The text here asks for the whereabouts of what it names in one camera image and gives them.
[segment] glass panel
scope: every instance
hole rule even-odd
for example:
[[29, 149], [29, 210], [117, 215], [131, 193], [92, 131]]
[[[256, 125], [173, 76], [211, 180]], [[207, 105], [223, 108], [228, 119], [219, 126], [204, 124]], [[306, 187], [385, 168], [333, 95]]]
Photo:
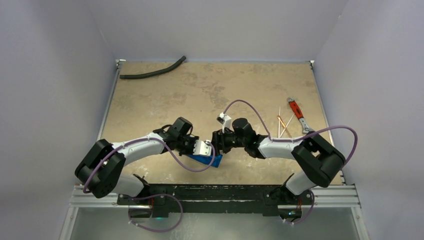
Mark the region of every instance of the glass panel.
[[[147, 218], [144, 226], [165, 229], [179, 218]], [[143, 239], [143, 240], [358, 240], [350, 208], [316, 208], [299, 225], [283, 224], [279, 217], [261, 214], [184, 213], [180, 225], [165, 233], [149, 232], [128, 224], [126, 208], [80, 208], [72, 240]]]

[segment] black mounting bar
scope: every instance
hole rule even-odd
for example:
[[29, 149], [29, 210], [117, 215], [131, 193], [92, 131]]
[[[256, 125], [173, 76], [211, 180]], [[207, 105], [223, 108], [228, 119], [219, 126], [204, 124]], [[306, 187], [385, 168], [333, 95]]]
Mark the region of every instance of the black mounting bar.
[[[238, 213], [262, 214], [289, 218], [293, 209], [279, 209], [278, 206], [296, 206], [299, 198], [304, 205], [311, 204], [311, 196], [305, 191], [299, 196], [290, 193], [283, 185], [228, 185], [228, 184], [149, 184], [149, 195], [170, 194], [182, 205], [184, 213]], [[179, 213], [180, 207], [169, 197], [155, 197], [153, 211], [133, 217], [166, 218], [169, 213]], [[120, 196], [118, 205], [148, 205], [148, 200], [132, 200]]]

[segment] cable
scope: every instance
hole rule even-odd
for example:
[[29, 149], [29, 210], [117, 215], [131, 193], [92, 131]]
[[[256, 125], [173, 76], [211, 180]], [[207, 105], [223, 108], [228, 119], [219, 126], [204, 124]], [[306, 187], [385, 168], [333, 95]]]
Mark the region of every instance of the cable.
[[268, 133], [268, 138], [269, 138], [269, 140], [272, 140], [271, 139], [271, 133], [270, 133], [270, 131], [268, 130], [268, 128], [267, 128], [267, 126], [265, 125], [265, 122], [264, 122], [264, 120], [262, 119], [262, 117], [261, 117], [261, 115], [259, 114], [259, 112], [250, 104], [250, 103], [248, 103], [247, 101], [245, 101], [245, 100], [241, 100], [241, 99], [236, 99], [236, 100], [234, 100], [234, 101], [232, 101], [232, 102], [230, 102], [229, 104], [228, 104], [228, 106], [226, 106], [226, 108], [224, 109], [224, 111], [222, 112], [223, 114], [225, 114], [227, 111], [228, 111], [228, 109], [231, 107], [231, 105], [233, 105], [234, 103], [237, 103], [237, 102], [242, 102], [242, 103], [245, 103], [245, 104], [247, 104], [250, 108], [252, 108], [252, 110], [256, 113], [256, 115], [257, 115], [257, 117], [259, 118], [259, 120], [260, 120], [260, 122], [262, 123], [262, 126], [263, 126], [263, 128], [265, 129], [265, 131], [266, 131], [266, 133]]
[[153, 228], [150, 228], [150, 227], [140, 225], [131, 218], [130, 209], [128, 210], [129, 223], [134, 224], [136, 227], [139, 227], [139, 228], [142, 228], [144, 230], [154, 232], [154, 233], [165, 233], [165, 232], [169, 232], [169, 231], [175, 229], [181, 223], [181, 220], [183, 220], [183, 206], [181, 205], [181, 202], [176, 197], [174, 197], [170, 194], [161, 193], [161, 194], [151, 195], [151, 196], [147, 196], [147, 197], [132, 197], [132, 200], [146, 200], [146, 199], [152, 199], [152, 198], [156, 198], [156, 197], [160, 197], [160, 196], [165, 196], [165, 197], [169, 197], [169, 198], [174, 199], [179, 206], [179, 210], [180, 210], [181, 214], [179, 215], [178, 221], [172, 227], [169, 227], [169, 228], [166, 228], [166, 229], [153, 229]]
[[109, 152], [102, 160], [100, 160], [100, 162], [97, 164], [97, 166], [94, 168], [94, 170], [92, 171], [92, 173], [88, 177], [87, 181], [85, 181], [84, 187], [82, 188], [82, 191], [85, 194], [91, 193], [90, 190], [87, 190], [88, 185], [90, 184], [90, 182], [93, 179], [94, 175], [99, 170], [100, 166], [106, 160], [108, 160], [113, 154], [115, 154], [117, 151], [121, 150], [123, 147], [128, 147], [129, 145], [136, 144], [136, 143], [141, 143], [141, 142], [145, 142], [145, 141], [157, 141], [157, 142], [161, 143], [168, 150], [168, 152], [172, 155], [172, 157], [176, 160], [176, 162], [181, 165], [181, 167], [183, 167], [183, 168], [185, 168], [185, 169], [187, 169], [187, 170], [189, 170], [191, 172], [195, 172], [195, 173], [203, 172], [203, 171], [207, 170], [214, 163], [214, 160], [215, 160], [215, 148], [209, 142], [206, 142], [206, 144], [212, 148], [212, 160], [210, 161], [210, 163], [205, 168], [194, 169], [194, 168], [191, 168], [191, 167], [188, 167], [188, 166], [184, 165], [177, 158], [177, 156], [175, 156], [175, 154], [172, 152], [172, 150], [170, 149], [170, 147], [164, 141], [162, 141], [161, 139], [156, 138], [156, 137], [134, 139], [132, 141], [129, 141], [129, 142], [125, 143], [124, 145], [120, 145], [120, 146], [116, 147], [111, 152]]
[[174, 64], [172, 64], [171, 66], [169, 66], [167, 68], [161, 69], [161, 70], [147, 72], [147, 73], [143, 73], [143, 74], [119, 75], [119, 78], [120, 79], [146, 79], [146, 78], [150, 78], [150, 77], [153, 77], [153, 76], [166, 74], [166, 73], [169, 73], [172, 70], [176, 69], [178, 66], [180, 66], [184, 62], [184, 60], [186, 60], [186, 56], [182, 56]]
[[300, 209], [302, 209], [302, 198], [301, 197], [299, 197], [298, 206], [299, 206]]
[[351, 132], [352, 132], [353, 137], [354, 137], [354, 140], [353, 140], [352, 150], [350, 151], [349, 155], [347, 156], [346, 161], [344, 162], [344, 165], [348, 164], [349, 160], [351, 160], [351, 158], [352, 158], [352, 156], [354, 155], [354, 152], [355, 152], [355, 150], [356, 150], [356, 148], [357, 148], [357, 145], [358, 145], [358, 134], [357, 134], [357, 132], [356, 132], [355, 130], [353, 130], [353, 128], [351, 128], [351, 127], [349, 127], [349, 126], [345, 126], [345, 125], [336, 125], [336, 126], [326, 127], [326, 128], [324, 128], [324, 129], [321, 129], [321, 130], [318, 130], [318, 131], [312, 132], [312, 133], [310, 133], [310, 134], [307, 134], [307, 135], [305, 135], [305, 136], [302, 136], [302, 137], [299, 137], [299, 138], [296, 138], [296, 139], [272, 139], [272, 138], [271, 138], [271, 133], [270, 133], [270, 131], [268, 130], [267, 126], [265, 125], [265, 122], [264, 122], [264, 120], [262, 119], [261, 115], [260, 115], [260, 114], [259, 114], [259, 112], [258, 112], [258, 111], [257, 111], [257, 110], [256, 110], [256, 109], [255, 109], [255, 108], [254, 108], [254, 107], [253, 107], [250, 103], [248, 103], [247, 101], [245, 101], [245, 100], [241, 100], [241, 99], [234, 100], [234, 101], [230, 102], [230, 103], [228, 104], [228, 106], [226, 106], [226, 108], [224, 109], [224, 111], [223, 111], [222, 113], [224, 113], [224, 114], [225, 114], [225, 113], [228, 111], [228, 109], [231, 107], [231, 105], [233, 105], [233, 104], [234, 104], [234, 103], [236, 103], [236, 102], [242, 102], [242, 103], [245, 103], [245, 104], [249, 105], [249, 107], [251, 107], [251, 108], [252, 108], [252, 110], [256, 113], [257, 117], [259, 118], [260, 122], [262, 123], [263, 128], [264, 128], [264, 129], [265, 129], [265, 131], [268, 133], [268, 138], [269, 138], [269, 140], [271, 140], [271, 141], [273, 141], [273, 142], [276, 142], [276, 143], [296, 143], [296, 142], [299, 142], [299, 141], [305, 140], [305, 139], [307, 139], [307, 138], [311, 138], [311, 137], [313, 137], [313, 136], [315, 136], [315, 135], [318, 135], [318, 134], [320, 134], [320, 133], [327, 132], [327, 131], [330, 131], [330, 130], [333, 130], [333, 129], [347, 129], [347, 130], [349, 130], [349, 131], [351, 131]]
[[314, 205], [315, 205], [315, 195], [314, 195], [314, 192], [312, 192], [311, 189], [309, 189], [309, 192], [310, 192], [310, 197], [312, 198], [312, 202], [310, 203], [309, 210], [306, 212], [304, 217], [302, 217], [298, 221], [292, 222], [292, 224], [300, 224], [301, 222], [305, 221], [309, 217], [309, 215], [311, 215], [312, 209], [314, 209]]
[[346, 158], [346, 161], [344, 162], [344, 166], [345, 166], [346, 164], [348, 164], [349, 160], [351, 160], [352, 156], [354, 155], [355, 150], [357, 149], [357, 145], [358, 145], [358, 134], [355, 130], [353, 130], [353, 128], [351, 128], [349, 126], [345, 126], [345, 125], [330, 126], [330, 127], [326, 127], [326, 128], [321, 129], [321, 130], [318, 130], [318, 131], [314, 131], [312, 133], [309, 133], [305, 136], [302, 136], [302, 137], [299, 137], [299, 138], [296, 138], [296, 139], [273, 139], [272, 141], [277, 142], [277, 143], [291, 143], [291, 142], [296, 143], [296, 142], [305, 140], [307, 138], [311, 138], [311, 137], [316, 136], [320, 133], [327, 132], [327, 131], [330, 131], [330, 130], [333, 130], [333, 129], [347, 129], [347, 130], [352, 132], [353, 137], [354, 137], [352, 150], [350, 151], [349, 155]]

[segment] table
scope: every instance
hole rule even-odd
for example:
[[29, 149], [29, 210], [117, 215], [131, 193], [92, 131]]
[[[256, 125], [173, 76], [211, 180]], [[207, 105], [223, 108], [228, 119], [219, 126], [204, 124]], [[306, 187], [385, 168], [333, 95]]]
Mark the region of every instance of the table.
[[[120, 74], [140, 74], [163, 69], [165, 62], [125, 62]], [[293, 97], [308, 124], [315, 130], [325, 128], [314, 75], [309, 63], [203, 63], [186, 62], [172, 72], [136, 80], [119, 79], [108, 109], [102, 138], [123, 142], [140, 138], [178, 117], [189, 120], [193, 134], [211, 139], [212, 131], [221, 128], [216, 118], [233, 100], [251, 103], [261, 114], [273, 136], [278, 134], [279, 108], [287, 121], [293, 112], [287, 102]], [[256, 114], [245, 104], [236, 103], [227, 112], [233, 119], [247, 118], [253, 129], [267, 134]], [[293, 118], [288, 127], [293, 136], [302, 136], [300, 122]], [[328, 133], [322, 136], [330, 141]], [[191, 168], [205, 165], [181, 156]], [[150, 183], [175, 184], [282, 184], [300, 171], [294, 160], [255, 159], [242, 148], [224, 155], [218, 168], [190, 172], [179, 166], [170, 154], [143, 158], [123, 169], [125, 174], [145, 176]], [[342, 184], [337, 176], [332, 185]]]

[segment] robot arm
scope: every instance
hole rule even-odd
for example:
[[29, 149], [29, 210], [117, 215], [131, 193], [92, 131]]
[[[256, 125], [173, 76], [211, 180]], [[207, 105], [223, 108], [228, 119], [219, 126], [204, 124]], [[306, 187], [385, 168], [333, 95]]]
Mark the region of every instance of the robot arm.
[[199, 140], [198, 136], [188, 134], [192, 127], [188, 120], [179, 117], [174, 124], [156, 129], [141, 138], [113, 143], [98, 140], [76, 168], [75, 176], [86, 183], [101, 160], [115, 151], [94, 173], [87, 188], [96, 198], [109, 193], [140, 196], [143, 190], [148, 191], [149, 184], [137, 175], [121, 174], [124, 166], [147, 156], [166, 153], [168, 149], [164, 144], [171, 151], [178, 150], [180, 155], [211, 155], [211, 146]]
[[[121, 174], [123, 167], [134, 161], [163, 154], [168, 150], [177, 150], [180, 156], [209, 157], [212, 148], [217, 155], [220, 152], [228, 153], [232, 148], [244, 148], [253, 158], [296, 160], [302, 171], [288, 179], [281, 189], [298, 196], [315, 186], [328, 187], [346, 161], [343, 155], [320, 135], [302, 141], [297, 141], [296, 138], [270, 138], [257, 134], [245, 118], [232, 122], [229, 116], [221, 113], [217, 120], [222, 123], [222, 129], [212, 133], [211, 145], [199, 140], [198, 136], [188, 134], [193, 125], [182, 117], [174, 124], [156, 129], [142, 138], [114, 143], [105, 139], [99, 140], [76, 168], [75, 175], [83, 183], [93, 175], [87, 188], [96, 198], [102, 198], [109, 193], [140, 197], [144, 193], [148, 194], [149, 184], [137, 175]], [[100, 168], [94, 171], [101, 160], [113, 151], [115, 152]]]
[[270, 138], [256, 134], [245, 118], [232, 122], [228, 115], [221, 113], [217, 120], [223, 129], [212, 135], [216, 152], [223, 150], [227, 153], [231, 148], [243, 147], [253, 158], [296, 160], [302, 171], [293, 175], [283, 186], [296, 196], [315, 186], [328, 187], [346, 162], [345, 157], [319, 134], [299, 141], [296, 137]]

